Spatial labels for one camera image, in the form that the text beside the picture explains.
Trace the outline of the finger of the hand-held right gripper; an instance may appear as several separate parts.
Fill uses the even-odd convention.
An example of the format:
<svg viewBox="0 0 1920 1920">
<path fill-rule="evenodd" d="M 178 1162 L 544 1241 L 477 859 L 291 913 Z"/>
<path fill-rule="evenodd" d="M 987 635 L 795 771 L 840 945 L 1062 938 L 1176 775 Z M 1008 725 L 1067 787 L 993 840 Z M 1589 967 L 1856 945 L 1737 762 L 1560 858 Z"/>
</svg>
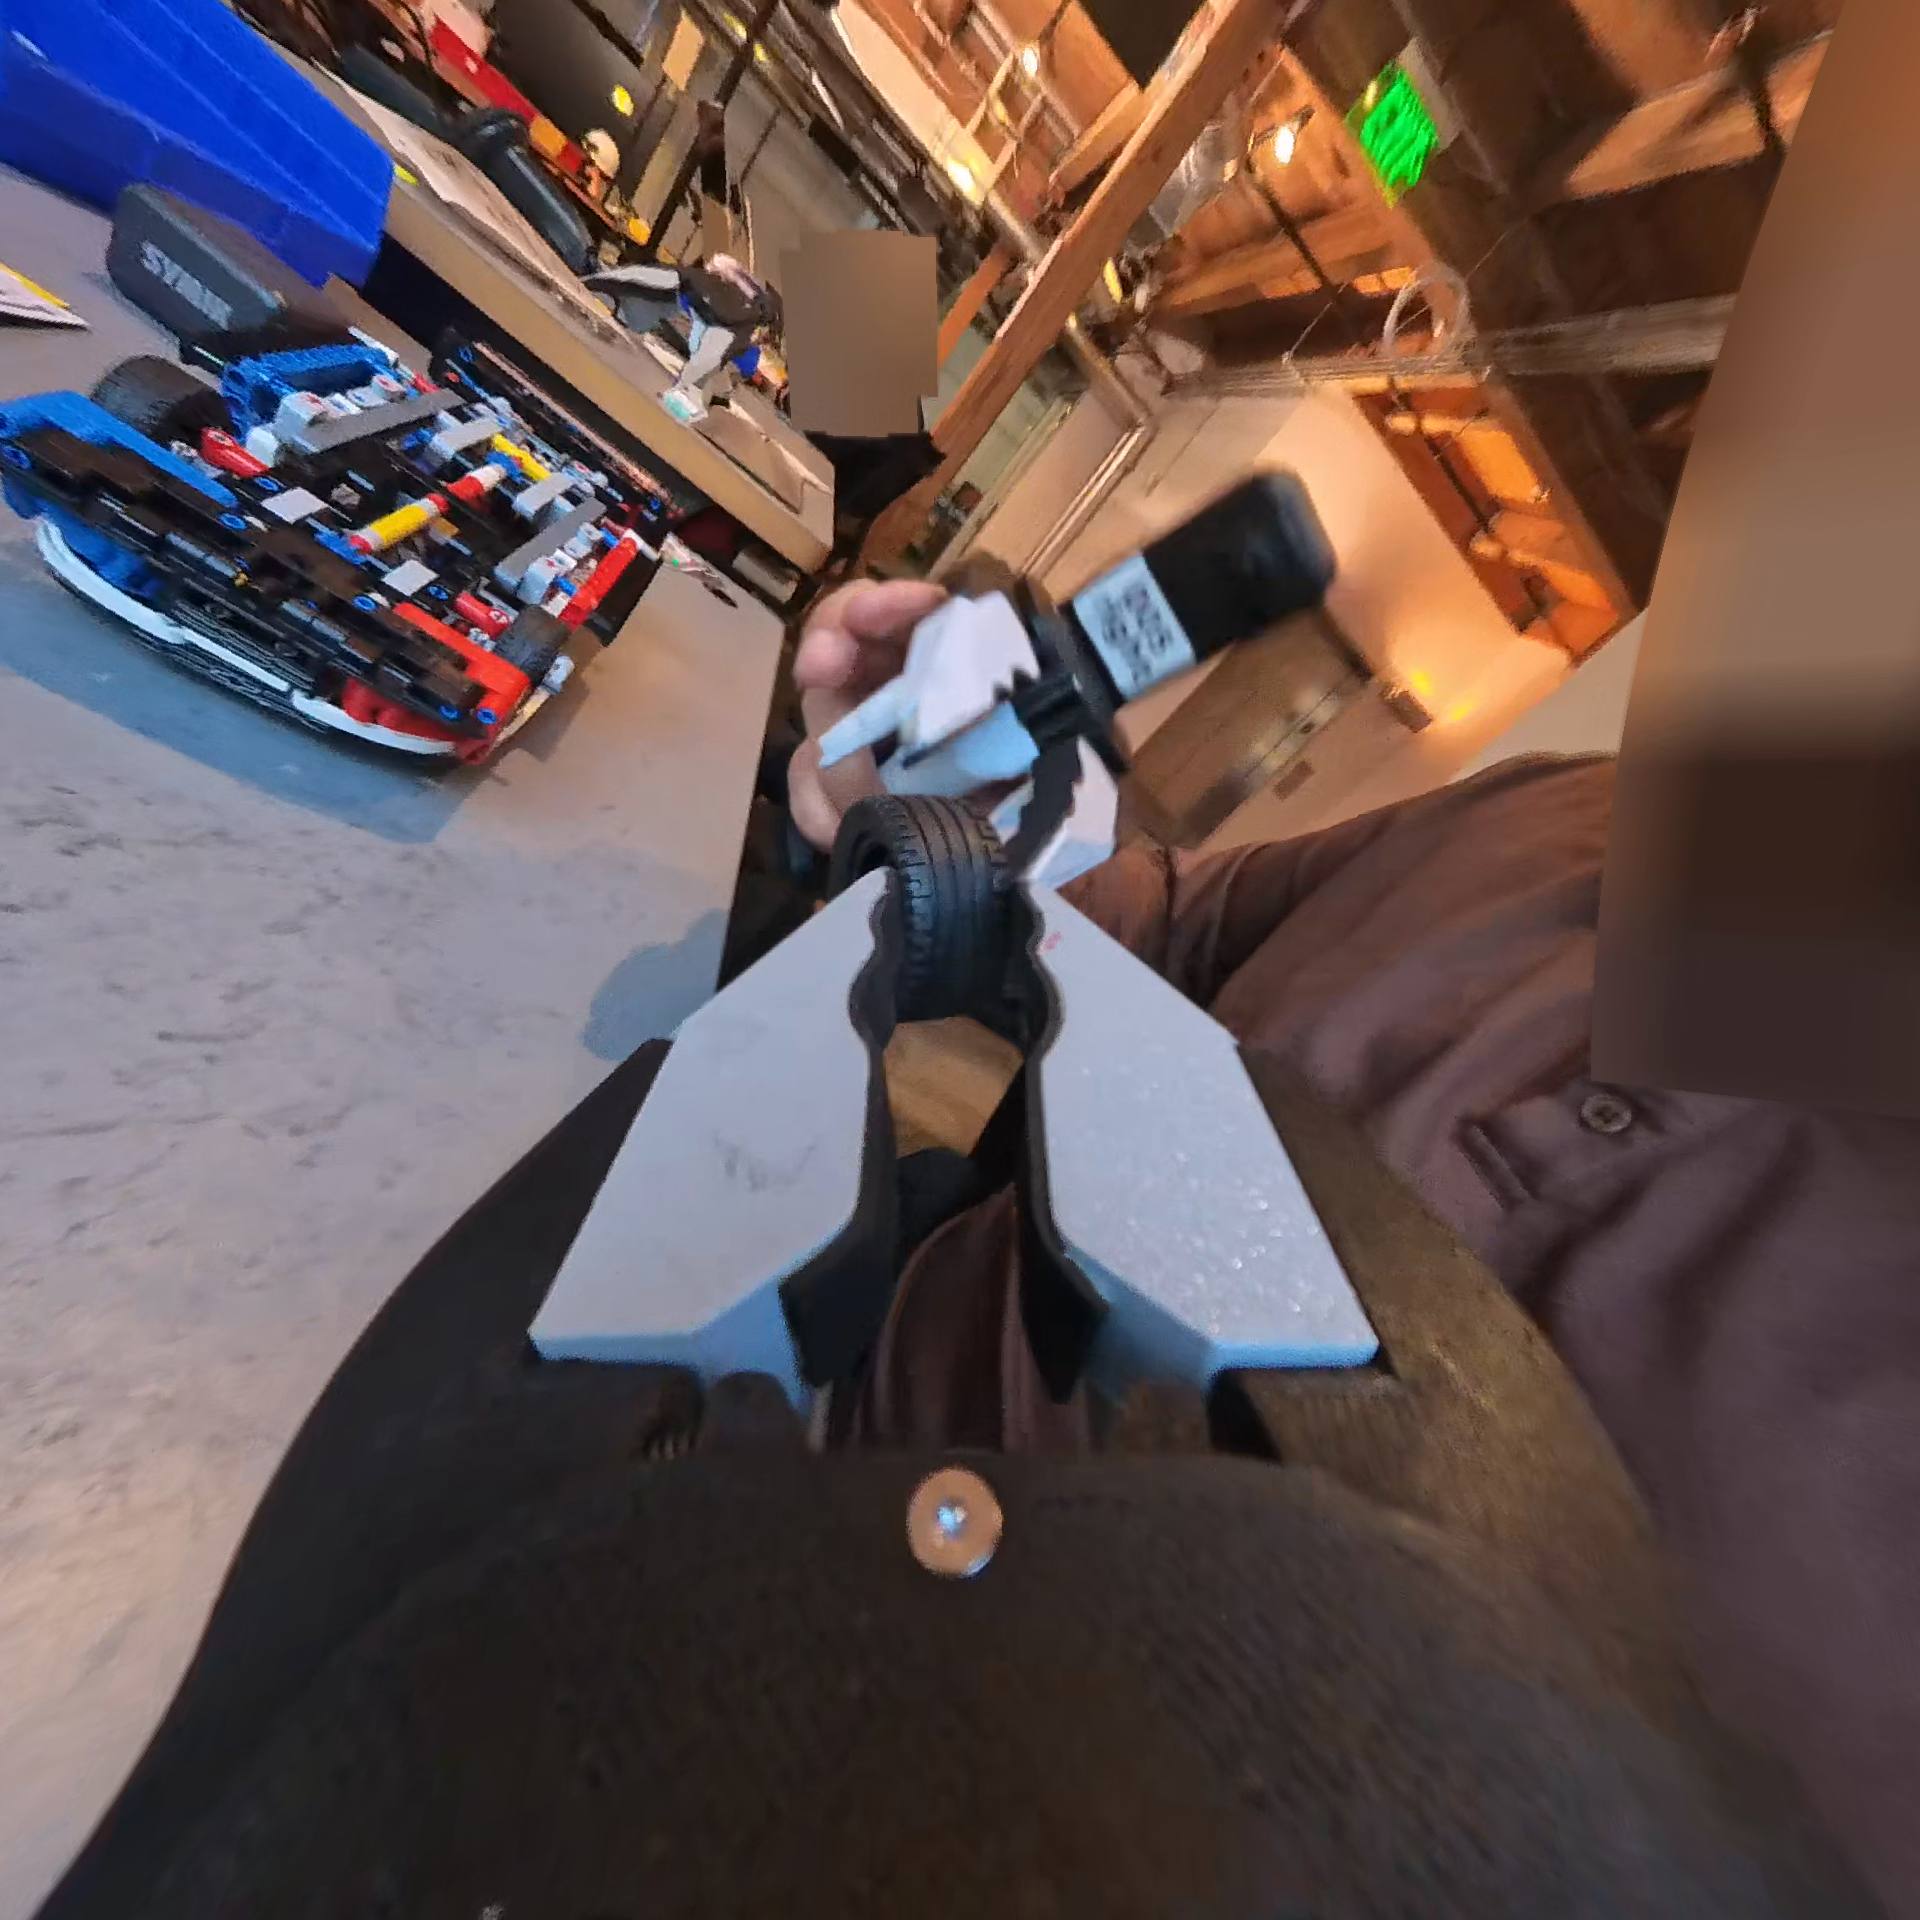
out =
<svg viewBox="0 0 1920 1920">
<path fill-rule="evenodd" d="M 1104 865 L 1116 849 L 1121 779 L 1083 737 L 1036 744 L 1019 775 L 996 802 L 996 899 L 1025 884 L 1062 889 Z"/>
</svg>

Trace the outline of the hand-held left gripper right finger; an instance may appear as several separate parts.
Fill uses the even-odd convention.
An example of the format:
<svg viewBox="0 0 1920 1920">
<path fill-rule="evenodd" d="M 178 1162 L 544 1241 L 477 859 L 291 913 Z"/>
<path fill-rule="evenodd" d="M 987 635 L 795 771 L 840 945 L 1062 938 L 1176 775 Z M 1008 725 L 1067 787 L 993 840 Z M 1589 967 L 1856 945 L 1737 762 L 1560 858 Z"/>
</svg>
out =
<svg viewBox="0 0 1920 1920">
<path fill-rule="evenodd" d="M 1381 1341 L 1238 1045 L 1058 893 L 1019 899 L 1027 1322 L 1044 1381 L 1122 1400 L 1352 1375 Z"/>
</svg>

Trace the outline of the grey workbench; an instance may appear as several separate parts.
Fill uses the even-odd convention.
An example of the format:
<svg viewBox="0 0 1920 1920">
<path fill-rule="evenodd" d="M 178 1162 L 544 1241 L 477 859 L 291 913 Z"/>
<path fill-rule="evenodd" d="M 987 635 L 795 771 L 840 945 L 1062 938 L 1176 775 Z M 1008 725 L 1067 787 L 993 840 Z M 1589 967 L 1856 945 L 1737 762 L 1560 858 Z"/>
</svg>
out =
<svg viewBox="0 0 1920 1920">
<path fill-rule="evenodd" d="M 542 372 L 566 404 L 653 474 L 673 471 L 724 509 L 784 565 L 820 572 L 835 547 L 833 466 L 772 402 L 732 385 L 708 416 L 686 424 L 664 407 L 668 367 L 618 325 L 533 235 L 450 145 L 411 130 L 392 145 L 397 119 L 298 56 L 280 52 L 348 119 L 372 136 L 394 180 L 382 242 L 362 298 L 418 345 L 443 331 L 488 340 Z"/>
</svg>

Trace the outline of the black case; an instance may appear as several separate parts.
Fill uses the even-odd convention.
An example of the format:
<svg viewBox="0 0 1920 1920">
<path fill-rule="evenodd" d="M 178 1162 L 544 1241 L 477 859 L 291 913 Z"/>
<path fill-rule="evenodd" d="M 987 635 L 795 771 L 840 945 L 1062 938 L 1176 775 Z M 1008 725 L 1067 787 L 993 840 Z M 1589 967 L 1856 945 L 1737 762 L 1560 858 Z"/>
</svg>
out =
<svg viewBox="0 0 1920 1920">
<path fill-rule="evenodd" d="M 106 250 L 112 288 L 216 362 L 323 345 L 340 317 L 249 231 L 152 183 L 126 186 Z"/>
</svg>

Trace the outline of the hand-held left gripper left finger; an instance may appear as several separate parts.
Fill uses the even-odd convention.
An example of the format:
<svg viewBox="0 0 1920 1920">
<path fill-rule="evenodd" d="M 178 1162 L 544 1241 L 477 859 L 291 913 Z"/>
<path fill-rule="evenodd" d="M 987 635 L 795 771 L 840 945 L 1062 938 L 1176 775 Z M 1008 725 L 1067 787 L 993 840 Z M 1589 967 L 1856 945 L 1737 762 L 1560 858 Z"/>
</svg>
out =
<svg viewBox="0 0 1920 1920">
<path fill-rule="evenodd" d="M 852 1375 L 893 1276 L 899 938 L 870 871 L 684 1023 L 534 1314 L 542 1361 Z"/>
</svg>

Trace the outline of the person's right hand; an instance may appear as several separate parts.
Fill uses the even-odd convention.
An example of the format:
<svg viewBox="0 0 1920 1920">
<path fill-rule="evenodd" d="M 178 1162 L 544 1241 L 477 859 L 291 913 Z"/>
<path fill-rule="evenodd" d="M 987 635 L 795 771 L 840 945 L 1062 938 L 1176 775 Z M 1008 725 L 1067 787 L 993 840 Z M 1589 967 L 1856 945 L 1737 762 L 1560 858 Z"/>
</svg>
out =
<svg viewBox="0 0 1920 1920">
<path fill-rule="evenodd" d="M 808 617 L 794 661 L 803 739 L 787 769 L 787 809 L 828 855 L 845 812 L 884 793 L 874 749 L 822 767 L 822 741 L 904 673 L 915 628 L 946 599 L 925 581 L 849 581 Z"/>
</svg>

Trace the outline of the blue plastic bin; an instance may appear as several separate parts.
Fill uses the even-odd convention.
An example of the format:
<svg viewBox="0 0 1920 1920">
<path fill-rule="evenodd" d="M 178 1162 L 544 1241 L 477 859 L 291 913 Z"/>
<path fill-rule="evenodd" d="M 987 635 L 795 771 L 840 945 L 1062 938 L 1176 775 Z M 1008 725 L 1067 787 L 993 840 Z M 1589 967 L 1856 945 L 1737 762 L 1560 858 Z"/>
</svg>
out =
<svg viewBox="0 0 1920 1920">
<path fill-rule="evenodd" d="M 4 2 L 3 160 L 110 211 L 153 186 L 323 285 L 364 285 L 394 157 L 217 2 Z"/>
</svg>

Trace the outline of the person's brown shirt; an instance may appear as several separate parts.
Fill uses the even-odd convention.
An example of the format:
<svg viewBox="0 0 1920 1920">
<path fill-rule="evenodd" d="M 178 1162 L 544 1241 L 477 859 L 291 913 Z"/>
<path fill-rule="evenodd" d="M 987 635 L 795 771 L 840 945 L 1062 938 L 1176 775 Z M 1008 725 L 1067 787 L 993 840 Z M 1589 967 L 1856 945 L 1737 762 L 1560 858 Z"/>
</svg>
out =
<svg viewBox="0 0 1920 1920">
<path fill-rule="evenodd" d="M 1915 1915 L 1915 1121 L 1602 1077 L 1593 985 L 1584 1025 L 1238 1043 L 1550 1338 L 1668 1553 L 1710 1704 Z"/>
</svg>

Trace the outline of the black toy car wheel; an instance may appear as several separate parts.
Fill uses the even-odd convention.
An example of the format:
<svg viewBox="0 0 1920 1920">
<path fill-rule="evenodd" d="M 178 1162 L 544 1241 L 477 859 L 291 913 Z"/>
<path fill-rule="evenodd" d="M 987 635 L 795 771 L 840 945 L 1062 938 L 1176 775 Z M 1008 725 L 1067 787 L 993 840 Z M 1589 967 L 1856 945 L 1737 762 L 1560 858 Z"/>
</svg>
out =
<svg viewBox="0 0 1920 1920">
<path fill-rule="evenodd" d="M 904 1023 L 965 1017 L 1002 1029 L 1011 1009 L 1013 877 L 1002 836 L 968 801 L 856 802 L 828 855 L 825 896 L 883 875 L 880 955 Z"/>
</svg>

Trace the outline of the green exit sign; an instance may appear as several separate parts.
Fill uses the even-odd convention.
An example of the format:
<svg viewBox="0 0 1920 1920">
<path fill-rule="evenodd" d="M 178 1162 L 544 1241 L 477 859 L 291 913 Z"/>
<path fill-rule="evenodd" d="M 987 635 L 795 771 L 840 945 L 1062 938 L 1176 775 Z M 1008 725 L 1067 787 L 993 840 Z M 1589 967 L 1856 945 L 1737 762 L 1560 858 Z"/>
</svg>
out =
<svg viewBox="0 0 1920 1920">
<path fill-rule="evenodd" d="M 1402 60 L 1381 67 L 1341 114 L 1388 208 L 1400 205 L 1443 152 L 1443 130 Z"/>
</svg>

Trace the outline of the toy brick car chassis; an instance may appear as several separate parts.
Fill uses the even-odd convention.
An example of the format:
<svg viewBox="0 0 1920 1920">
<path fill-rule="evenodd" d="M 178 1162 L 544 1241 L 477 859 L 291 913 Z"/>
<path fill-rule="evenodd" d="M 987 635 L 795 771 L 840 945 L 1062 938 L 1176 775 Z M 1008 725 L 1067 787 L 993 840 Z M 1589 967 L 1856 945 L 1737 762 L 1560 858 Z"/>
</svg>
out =
<svg viewBox="0 0 1920 1920">
<path fill-rule="evenodd" d="M 152 649 L 302 725 L 485 764 L 610 642 L 681 509 L 509 360 L 362 329 L 134 355 L 4 402 L 42 562 Z"/>
</svg>

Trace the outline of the grey desk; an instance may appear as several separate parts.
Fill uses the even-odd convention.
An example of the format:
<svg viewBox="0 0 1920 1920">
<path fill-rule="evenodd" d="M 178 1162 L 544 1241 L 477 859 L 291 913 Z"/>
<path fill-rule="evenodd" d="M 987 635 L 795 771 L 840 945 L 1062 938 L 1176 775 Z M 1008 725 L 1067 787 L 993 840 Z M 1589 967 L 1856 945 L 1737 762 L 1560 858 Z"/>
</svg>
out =
<svg viewBox="0 0 1920 1920">
<path fill-rule="evenodd" d="M 668 567 L 489 769 L 156 658 L 4 515 L 3 1906 L 413 1261 L 713 988 L 782 625 Z"/>
</svg>

